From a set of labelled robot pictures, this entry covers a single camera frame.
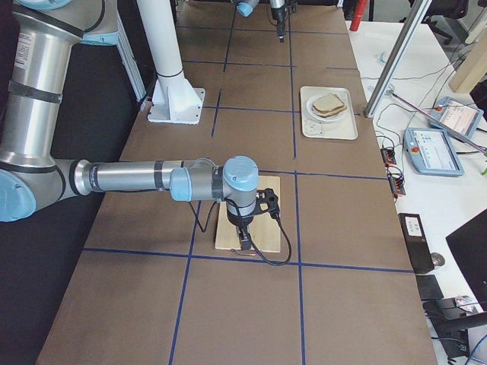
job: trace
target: black box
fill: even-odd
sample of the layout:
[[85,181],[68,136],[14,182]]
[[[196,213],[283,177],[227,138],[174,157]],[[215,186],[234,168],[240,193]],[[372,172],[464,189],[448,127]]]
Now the black box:
[[399,213],[399,221],[414,272],[416,274],[429,273],[434,269],[434,265],[419,214]]

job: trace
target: black cable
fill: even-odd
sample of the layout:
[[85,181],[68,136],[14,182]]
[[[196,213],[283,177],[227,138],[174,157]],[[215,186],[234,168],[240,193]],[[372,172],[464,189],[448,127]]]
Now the black cable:
[[235,211],[237,211],[238,221],[239,221],[239,225],[240,225],[241,229],[249,238],[249,242],[250,242],[250,245],[252,246],[252,248],[255,250],[257,255],[259,255],[259,257],[264,262],[266,262],[267,264],[269,264],[271,266],[283,266],[283,265],[287,264],[289,261],[291,261],[291,255],[292,255],[291,241],[290,241],[288,235],[286,234],[286,232],[284,231],[284,228],[283,228],[282,223],[281,223],[281,218],[279,217],[279,213],[278,214],[271,214],[271,217],[272,217],[272,219],[275,219],[275,221],[277,221],[279,229],[281,230],[282,235],[286,239],[286,243],[288,244],[288,257],[284,261],[270,261],[268,258],[266,258],[264,256],[264,254],[259,250],[259,248],[253,242],[252,237],[250,235],[250,232],[247,230],[247,227],[244,224],[244,220],[242,218],[242,214],[240,214],[240,209],[238,208],[237,203],[235,203],[233,200],[231,200],[229,198],[226,198],[225,201],[227,202],[227,204],[230,204],[232,207],[234,207]]
[[384,131],[388,131],[388,132],[393,133],[394,135],[396,135],[396,136],[397,136],[397,138],[398,138],[398,140],[399,140],[399,143],[398,143],[396,146],[400,146],[400,145],[401,145],[401,144],[403,144],[403,143],[401,142],[401,136],[399,135],[399,133],[397,133],[397,132],[393,131],[392,129],[388,129],[388,128],[386,128],[386,127],[384,127],[384,126],[382,126],[382,125],[380,125],[380,124],[379,124],[379,122],[380,122],[380,118],[382,118],[382,114],[383,114],[383,113],[384,113],[384,112],[385,112],[385,111],[386,111],[386,110],[387,110],[387,109],[388,109],[390,106],[392,106],[392,105],[397,106],[397,107],[401,108],[402,110],[405,110],[405,111],[406,111],[406,112],[408,112],[408,113],[414,113],[415,111],[414,111],[414,110],[409,110],[409,109],[405,108],[404,106],[399,105],[399,104],[396,104],[396,103],[390,103],[390,104],[387,104],[387,105],[386,105],[386,107],[385,107],[385,108],[383,108],[383,109],[380,111],[379,116],[377,117],[376,126],[377,126],[377,127],[379,127],[379,128],[381,128],[381,129],[383,129]]
[[[390,169],[395,169],[397,171],[396,172],[392,172],[392,171],[390,171]],[[403,173],[403,171],[399,167],[397,167],[397,166],[388,166],[386,168],[386,170],[387,170],[387,177],[393,177],[395,179],[395,181],[397,182],[397,185],[400,188],[404,187],[404,183],[406,181],[404,180],[404,173]]]
[[454,70],[453,70],[452,72],[450,72],[450,74],[449,74],[449,75],[448,75],[448,76],[447,76],[447,77],[444,79],[443,84],[442,84],[442,85],[441,85],[441,87],[440,87],[440,90],[439,90],[439,91],[438,91],[438,93],[436,94],[436,98],[434,99],[433,106],[435,106],[435,105],[436,105],[436,103],[437,103],[437,101],[438,101],[438,98],[439,98],[439,96],[440,96],[440,94],[441,94],[441,91],[443,90],[444,85],[446,85],[446,84],[447,84],[448,80],[450,80],[451,75],[453,75],[455,71],[456,71],[456,70],[454,69]]
[[457,152],[457,154],[463,155],[463,156],[466,156],[468,154],[478,154],[478,153],[480,153],[480,151]]
[[484,304],[484,303],[487,303],[487,300],[481,300],[481,301],[475,302],[475,303],[460,304],[459,306],[449,306],[449,307],[442,308],[442,309],[457,309],[457,308],[460,308],[462,306],[475,306],[476,304]]
[[[404,81],[404,80],[421,80],[422,78],[425,78],[425,77],[427,77],[427,76],[431,76],[431,75],[435,75],[435,74],[437,74],[438,72],[443,71],[443,70],[444,70],[444,69],[446,69],[448,66],[451,66],[452,64],[454,64],[455,62],[459,61],[460,59],[461,59],[461,57],[458,57],[456,60],[454,60],[454,61],[452,61],[452,62],[448,62],[448,65],[446,65],[446,66],[444,66],[444,67],[440,68],[439,70],[434,71],[434,72],[430,72],[430,73],[428,73],[428,74],[426,74],[426,75],[423,75],[423,76],[412,76],[412,77],[410,77],[410,78],[393,78],[393,80],[399,80],[399,81]],[[361,79],[361,80],[378,80],[379,78],[366,78],[366,77],[364,77],[364,78],[360,78],[360,79]]]
[[[384,150],[389,151],[391,157],[396,156],[396,147],[397,146],[394,144],[394,141],[391,138],[387,137],[386,135],[376,135],[375,138],[383,138],[382,143],[380,145],[380,149],[381,150],[384,149]],[[384,139],[387,139],[392,144],[392,146],[385,147],[384,146]]]
[[274,23],[270,17],[270,14],[269,14],[269,3],[270,3],[271,0],[267,0],[266,2],[266,15],[267,15],[267,20],[269,21],[269,23],[273,26],[273,27],[277,27],[277,21]]
[[132,57],[132,59],[135,61],[135,63],[137,65],[139,65],[141,67],[144,67],[144,68],[148,68],[153,73],[151,82],[145,88],[144,96],[137,103],[137,110],[140,110],[142,104],[145,102],[145,99],[147,99],[148,95],[150,93],[152,93],[152,91],[154,90],[154,87],[155,87],[156,83],[158,82],[158,73],[155,71],[155,68],[154,67],[152,67],[150,65],[146,65],[145,63],[140,62],[135,57]]
[[195,216],[196,223],[198,224],[199,230],[201,230],[202,233],[205,233],[206,230],[208,229],[208,223],[210,221],[210,217],[212,216],[213,208],[216,206],[216,201],[214,201],[212,206],[210,207],[210,210],[208,212],[208,216],[206,217],[206,223],[205,223],[204,227],[201,225],[201,222],[198,219],[198,214],[196,213],[195,208],[193,207],[191,202],[188,202],[188,205],[191,207],[191,211],[193,212],[193,214]]
[[101,11],[98,20],[91,27],[85,29],[84,32],[89,33],[92,30],[95,30],[101,24],[104,17],[105,17],[105,0],[101,0]]
[[453,337],[431,337],[432,340],[447,340],[447,341],[455,341],[455,342],[460,342],[461,344],[466,344],[465,341],[461,341],[457,338],[453,338]]

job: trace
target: white table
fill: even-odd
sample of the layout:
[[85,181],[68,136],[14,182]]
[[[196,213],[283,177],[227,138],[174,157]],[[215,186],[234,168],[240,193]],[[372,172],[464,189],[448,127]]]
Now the white table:
[[[380,76],[384,67],[380,57],[381,55],[387,57],[390,53],[401,27],[402,24],[362,22],[357,32],[349,32],[367,98],[370,97],[373,86],[377,83],[377,80],[368,78]],[[396,94],[422,108],[432,107],[437,95],[439,95],[438,99],[450,96],[463,103],[472,103],[469,94],[455,94],[447,83],[442,88],[445,80],[452,76],[454,71],[452,66],[446,67],[443,74],[438,72],[424,78],[416,78],[438,71],[448,64],[448,58],[428,26],[420,25],[394,75],[394,78],[415,77],[415,79],[393,80],[392,85],[395,87]],[[398,144],[396,135],[377,127],[380,112],[390,103],[405,106],[399,100],[385,96],[375,113],[374,124],[376,130],[382,131]],[[428,127],[424,116],[416,113],[412,119],[411,117],[412,113],[397,106],[389,106],[382,114],[379,125],[397,132],[401,137],[407,126]],[[479,127],[487,129],[486,126],[483,119]],[[473,140],[477,144],[487,145],[487,135],[481,132],[476,132]],[[456,141],[454,147],[457,151],[472,150]],[[438,252],[445,257],[446,264],[432,272],[436,275],[444,296],[473,296],[451,255],[445,237],[487,208],[487,176],[480,175],[487,167],[486,158],[480,154],[460,156],[465,174],[457,178],[417,173],[409,158],[403,156],[401,147],[396,149],[396,158],[406,181],[406,196],[397,200],[397,212],[420,214],[430,251]],[[446,363],[446,357],[438,341],[435,342],[435,349],[437,349],[438,362]]]

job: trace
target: white pole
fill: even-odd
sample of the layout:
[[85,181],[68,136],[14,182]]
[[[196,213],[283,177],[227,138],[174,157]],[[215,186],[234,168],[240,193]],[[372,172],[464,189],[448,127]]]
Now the white pole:
[[137,4],[159,81],[149,120],[196,124],[204,91],[194,90],[184,78],[169,0],[137,0]]

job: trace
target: sandwich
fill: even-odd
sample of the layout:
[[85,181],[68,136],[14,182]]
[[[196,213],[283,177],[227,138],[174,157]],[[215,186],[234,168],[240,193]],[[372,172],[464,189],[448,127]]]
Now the sandwich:
[[334,116],[346,109],[347,106],[335,94],[327,94],[313,102],[313,112],[323,118]]

